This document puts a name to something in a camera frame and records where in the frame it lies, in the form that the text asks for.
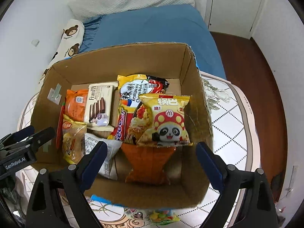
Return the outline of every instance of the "white snack bag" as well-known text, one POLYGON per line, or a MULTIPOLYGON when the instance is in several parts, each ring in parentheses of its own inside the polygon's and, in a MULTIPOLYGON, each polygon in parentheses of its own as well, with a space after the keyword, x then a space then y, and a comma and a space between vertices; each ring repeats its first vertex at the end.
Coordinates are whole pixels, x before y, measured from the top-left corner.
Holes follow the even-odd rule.
POLYGON ((106 178, 117 180, 116 170, 112 168, 113 157, 118 152, 123 142, 117 140, 108 140, 104 138, 99 138, 93 134, 85 133, 85 150, 86 150, 85 153, 89 154, 99 141, 104 141, 108 146, 107 157, 105 158, 99 170, 99 174, 101 174, 106 178))
POLYGON ((88 124, 90 129, 110 132, 114 130, 114 127, 108 124, 111 114, 112 94, 117 86, 117 81, 89 85, 84 122, 88 124))

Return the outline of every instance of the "blue gripper pad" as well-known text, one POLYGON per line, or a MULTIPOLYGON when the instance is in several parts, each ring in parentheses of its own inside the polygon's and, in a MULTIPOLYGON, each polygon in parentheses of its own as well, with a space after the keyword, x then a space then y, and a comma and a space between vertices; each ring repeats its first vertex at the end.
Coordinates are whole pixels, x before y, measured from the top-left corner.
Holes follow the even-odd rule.
POLYGON ((200 142, 197 144, 196 156, 201 164, 201 167, 205 171, 212 187, 222 193, 224 189, 225 176, 223 175, 223 172, 220 169, 222 164, 218 165, 218 162, 216 162, 218 158, 222 161, 220 156, 214 155, 204 142, 200 142))
POLYGON ((107 153, 107 144, 103 141, 99 141, 93 148, 93 150, 90 152, 90 154, 83 156, 83 158, 90 157, 91 160, 89 161, 81 175, 80 190, 82 191, 82 193, 92 186, 105 158, 107 157, 107 153))

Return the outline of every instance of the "silver screw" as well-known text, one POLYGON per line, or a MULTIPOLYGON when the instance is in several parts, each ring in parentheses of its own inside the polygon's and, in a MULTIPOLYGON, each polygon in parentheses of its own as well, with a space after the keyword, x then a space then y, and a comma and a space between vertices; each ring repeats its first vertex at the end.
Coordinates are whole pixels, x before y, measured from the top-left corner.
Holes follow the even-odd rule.
POLYGON ((261 169, 261 168, 258 168, 256 171, 257 171, 259 174, 261 174, 261 175, 263 175, 263 174, 264 174, 264 170, 263 170, 263 169, 261 169))
POLYGON ((68 169, 69 170, 75 170, 76 169, 76 164, 70 164, 68 169))
POLYGON ((45 174, 46 172, 47 172, 47 169, 45 169, 45 168, 43 168, 43 169, 41 169, 41 170, 39 171, 39 173, 40 173, 41 175, 45 174))
POLYGON ((229 170, 235 170, 235 166, 234 166, 233 164, 228 164, 228 165, 227 165, 227 168, 228 168, 229 170))

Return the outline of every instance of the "yellow snack bag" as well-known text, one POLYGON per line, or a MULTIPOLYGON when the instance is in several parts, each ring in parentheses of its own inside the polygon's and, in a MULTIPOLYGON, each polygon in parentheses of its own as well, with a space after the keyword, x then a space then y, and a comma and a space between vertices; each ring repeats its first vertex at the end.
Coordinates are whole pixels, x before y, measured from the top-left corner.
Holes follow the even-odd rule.
POLYGON ((138 146, 191 146, 184 123, 189 96, 147 93, 139 96, 152 115, 151 127, 137 141, 138 146))
POLYGON ((84 136, 87 124, 75 122, 63 114, 62 123, 62 152, 63 158, 70 164, 77 164, 85 154, 84 136))

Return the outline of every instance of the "floral tablecloth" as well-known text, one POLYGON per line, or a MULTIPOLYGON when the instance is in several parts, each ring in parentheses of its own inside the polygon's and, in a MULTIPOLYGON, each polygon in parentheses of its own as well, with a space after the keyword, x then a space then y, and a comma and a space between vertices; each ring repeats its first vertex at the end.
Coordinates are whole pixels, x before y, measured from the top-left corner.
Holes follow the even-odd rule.
MULTIPOLYGON (((201 76, 207 96, 207 104, 211 111, 214 153, 221 156, 226 164, 234 164, 239 170, 254 171, 260 166, 260 148, 254 117, 248 100, 243 92, 229 81, 204 72, 201 72, 201 76)), ((37 95, 32 97, 22 112, 17 130, 30 124, 36 98, 37 95)), ((29 199, 37 174, 38 172, 31 166, 22 169, 16 174, 23 182, 24 195, 27 199, 29 199)), ((233 224, 240 208, 243 194, 243 191, 239 191, 225 227, 233 224)), ((174 212, 180 218, 180 221, 166 225, 166 228, 199 227, 208 216, 218 197, 219 192, 210 185, 199 205, 195 208, 175 210, 174 212)), ((64 199, 62 201, 71 226, 78 227, 68 202, 64 199)), ((123 207, 91 200, 88 200, 88 202, 104 227, 158 227, 149 221, 127 218, 123 207)))

